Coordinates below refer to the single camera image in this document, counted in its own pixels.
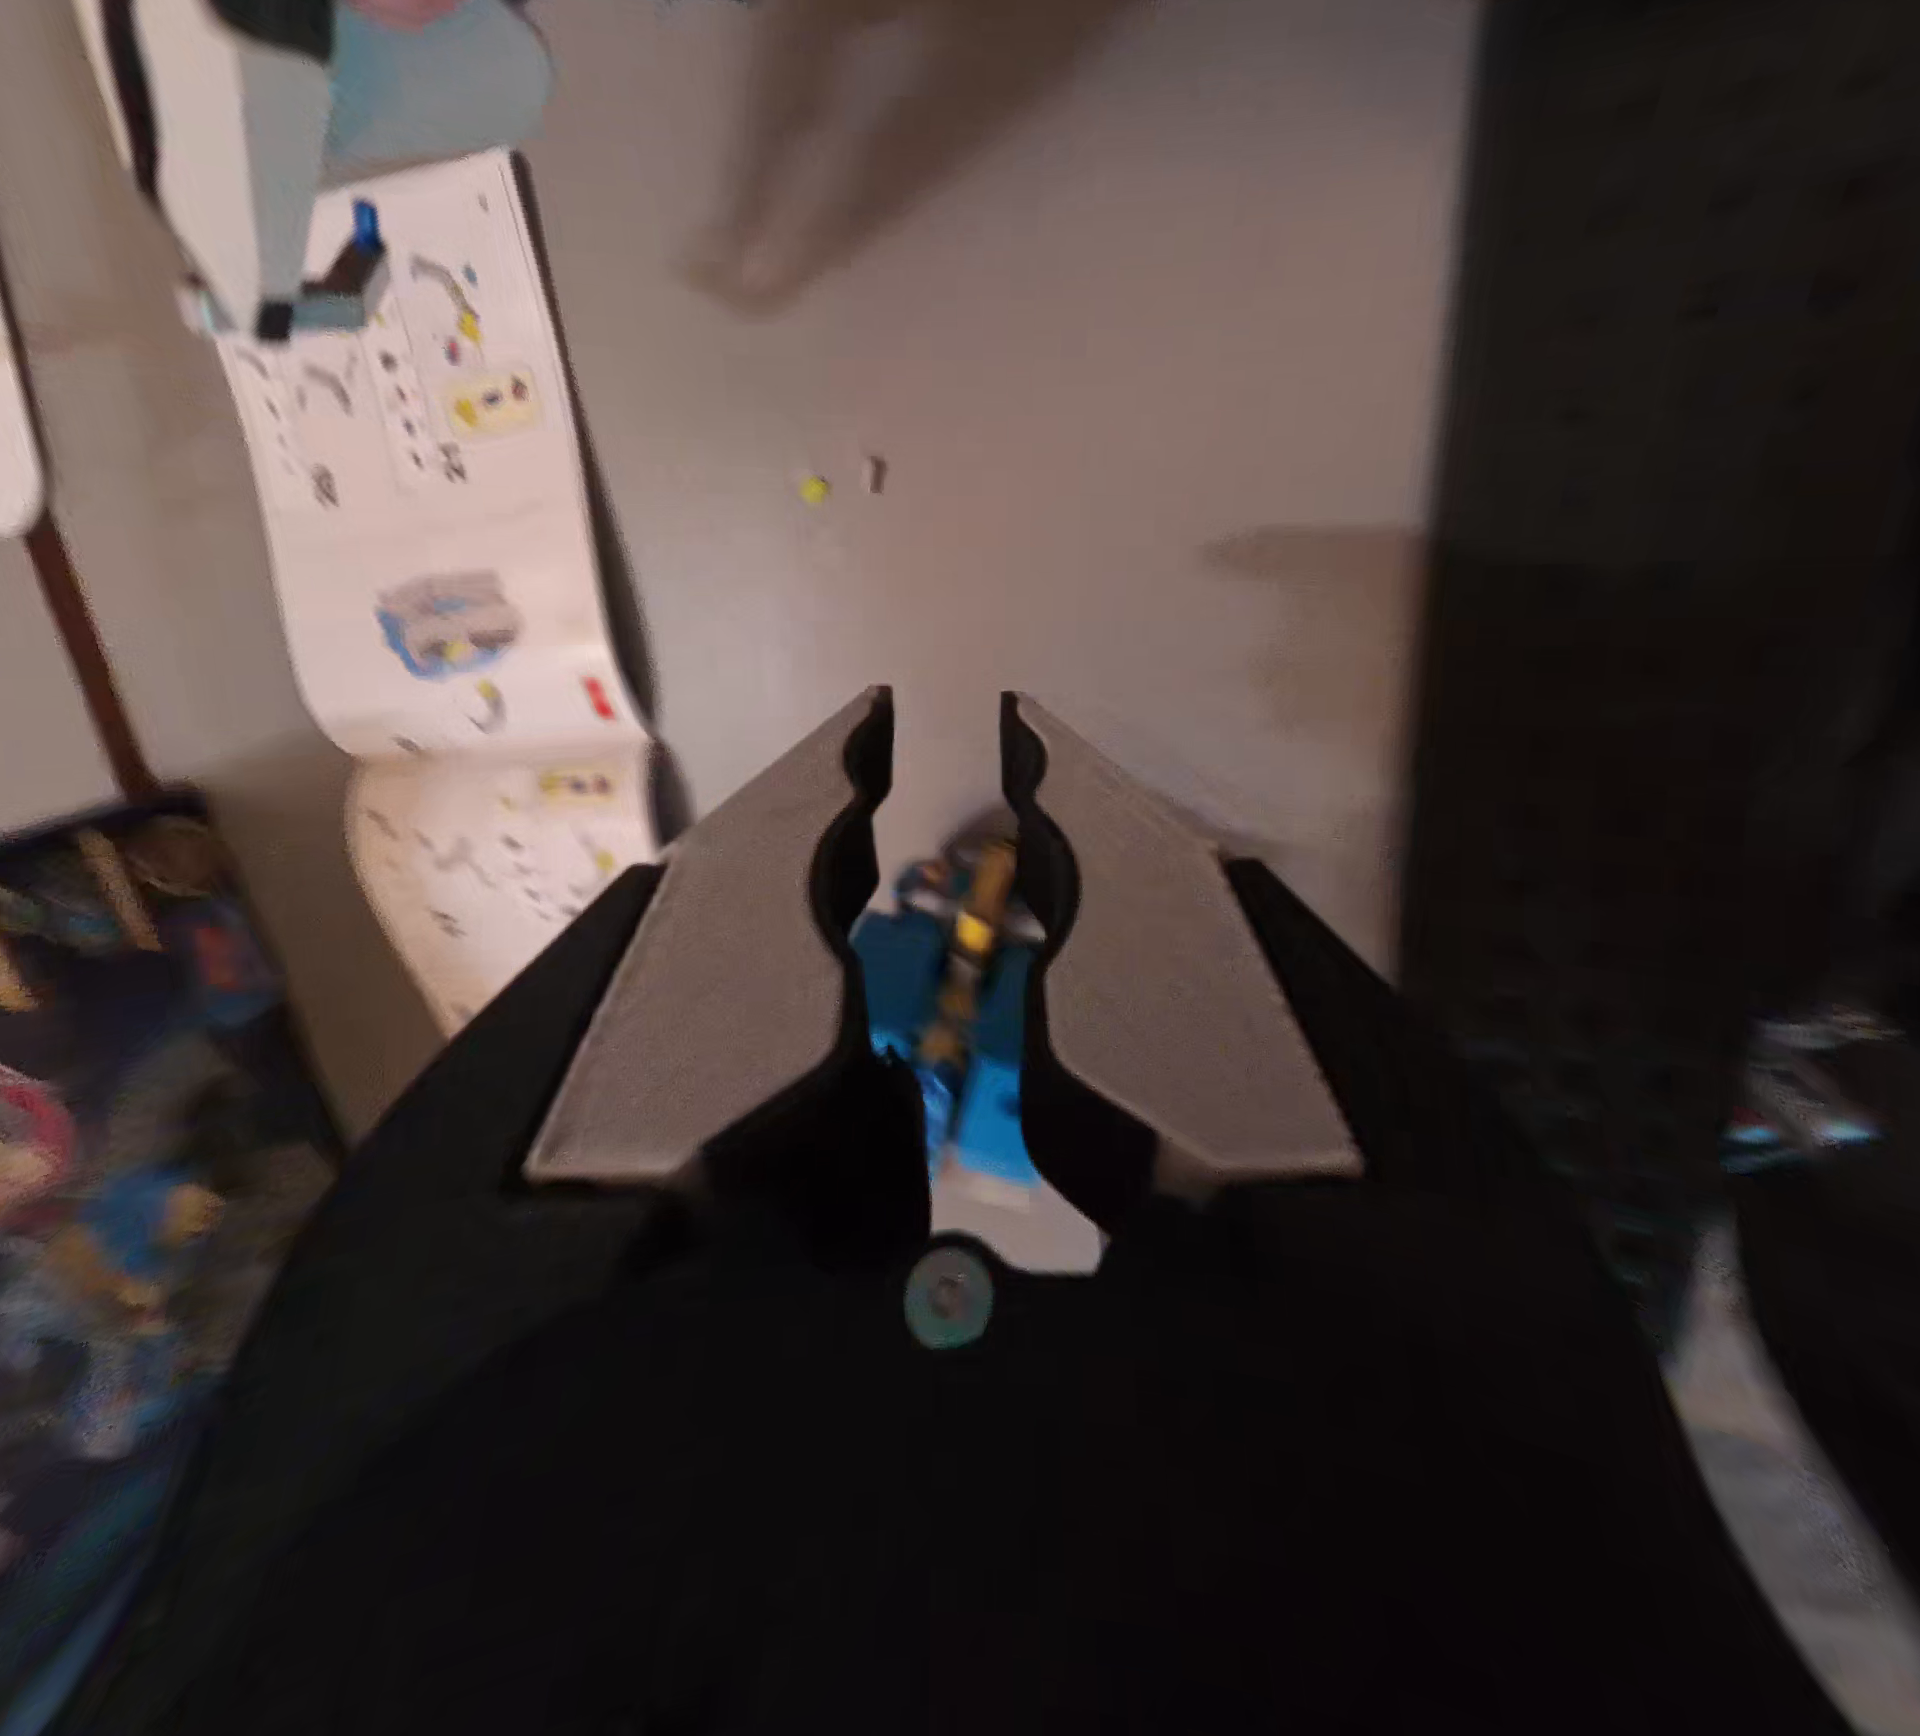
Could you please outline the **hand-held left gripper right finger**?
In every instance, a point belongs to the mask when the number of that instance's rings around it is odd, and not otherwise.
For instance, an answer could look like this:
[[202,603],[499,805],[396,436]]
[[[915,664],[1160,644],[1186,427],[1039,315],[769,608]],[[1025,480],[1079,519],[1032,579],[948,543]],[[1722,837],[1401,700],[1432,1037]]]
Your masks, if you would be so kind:
[[1025,692],[1000,697],[1000,760],[1044,936],[1019,1069],[1044,1180],[1105,1236],[1157,1198],[1359,1180],[1217,839]]

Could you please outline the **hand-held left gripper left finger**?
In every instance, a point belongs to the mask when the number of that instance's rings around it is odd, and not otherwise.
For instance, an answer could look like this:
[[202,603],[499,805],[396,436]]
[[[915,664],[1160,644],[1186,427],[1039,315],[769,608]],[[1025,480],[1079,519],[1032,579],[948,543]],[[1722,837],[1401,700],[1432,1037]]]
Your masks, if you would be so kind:
[[669,848],[522,1175],[632,1187],[678,1177],[867,1018],[851,927],[880,881],[873,815],[895,703],[851,695]]

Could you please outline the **grey angled brick beam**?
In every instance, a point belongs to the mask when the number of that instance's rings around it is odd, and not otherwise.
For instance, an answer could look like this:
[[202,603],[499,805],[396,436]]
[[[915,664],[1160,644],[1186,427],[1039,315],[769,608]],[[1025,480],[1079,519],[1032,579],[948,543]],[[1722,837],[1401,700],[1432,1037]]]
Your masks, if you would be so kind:
[[176,285],[181,324],[207,339],[266,345],[364,329],[388,292],[391,263],[375,202],[354,196],[347,211],[347,239],[324,274],[305,277],[292,298],[259,302],[250,319],[233,319],[200,277],[188,276]]

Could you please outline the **blue brick toy car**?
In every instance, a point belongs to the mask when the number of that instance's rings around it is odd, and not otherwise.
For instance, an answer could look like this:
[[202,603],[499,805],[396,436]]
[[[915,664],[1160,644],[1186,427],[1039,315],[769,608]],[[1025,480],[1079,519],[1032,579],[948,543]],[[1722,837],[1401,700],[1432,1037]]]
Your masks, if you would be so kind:
[[875,1052],[923,1103],[935,1233],[1032,1274],[1096,1270],[1101,1232],[1037,1168],[1024,1130],[1027,983],[1044,929],[1025,906],[1007,817],[964,827],[900,870],[851,929]]

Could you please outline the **grey desk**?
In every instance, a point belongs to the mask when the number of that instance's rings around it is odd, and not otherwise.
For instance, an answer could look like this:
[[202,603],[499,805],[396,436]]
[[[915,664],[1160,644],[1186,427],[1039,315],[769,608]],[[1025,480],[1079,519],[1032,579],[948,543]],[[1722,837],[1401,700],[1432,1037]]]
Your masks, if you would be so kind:
[[[540,0],[530,168],[662,811],[892,684],[892,874],[995,800],[1012,685],[1391,971],[1477,18]],[[227,383],[70,0],[3,0],[3,268],[138,748],[212,800],[358,1135],[436,1023],[354,880]]]

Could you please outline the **white adjustable stand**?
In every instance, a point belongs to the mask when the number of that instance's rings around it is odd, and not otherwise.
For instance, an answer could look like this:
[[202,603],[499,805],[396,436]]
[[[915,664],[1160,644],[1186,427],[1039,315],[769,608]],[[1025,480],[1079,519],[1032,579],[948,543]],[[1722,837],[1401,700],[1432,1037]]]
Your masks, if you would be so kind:
[[1,298],[1,540],[22,540],[46,506],[36,406],[12,308]]

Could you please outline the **open instruction booklet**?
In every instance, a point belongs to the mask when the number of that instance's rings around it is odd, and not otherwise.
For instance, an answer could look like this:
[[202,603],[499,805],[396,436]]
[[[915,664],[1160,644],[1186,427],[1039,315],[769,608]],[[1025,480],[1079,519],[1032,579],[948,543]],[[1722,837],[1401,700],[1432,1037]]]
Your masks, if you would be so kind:
[[657,742],[516,154],[324,196],[308,259],[370,234],[359,325],[218,355],[299,695],[349,760],[349,864],[451,1036],[660,858]]

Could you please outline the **dark robot kit box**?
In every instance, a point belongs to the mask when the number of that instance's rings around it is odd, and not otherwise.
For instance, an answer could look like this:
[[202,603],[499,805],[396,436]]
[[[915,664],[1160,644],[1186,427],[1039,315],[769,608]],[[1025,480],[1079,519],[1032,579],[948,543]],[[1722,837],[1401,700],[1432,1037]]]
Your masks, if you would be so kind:
[[55,1724],[341,1158],[204,797],[3,835],[1,1711]]

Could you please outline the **dark dotted cloth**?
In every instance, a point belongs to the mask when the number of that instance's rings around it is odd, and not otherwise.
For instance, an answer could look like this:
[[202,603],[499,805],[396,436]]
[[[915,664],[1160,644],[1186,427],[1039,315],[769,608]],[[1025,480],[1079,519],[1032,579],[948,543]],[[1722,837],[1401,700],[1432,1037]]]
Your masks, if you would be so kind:
[[1486,0],[1397,964],[1655,1344],[1916,623],[1917,0]]

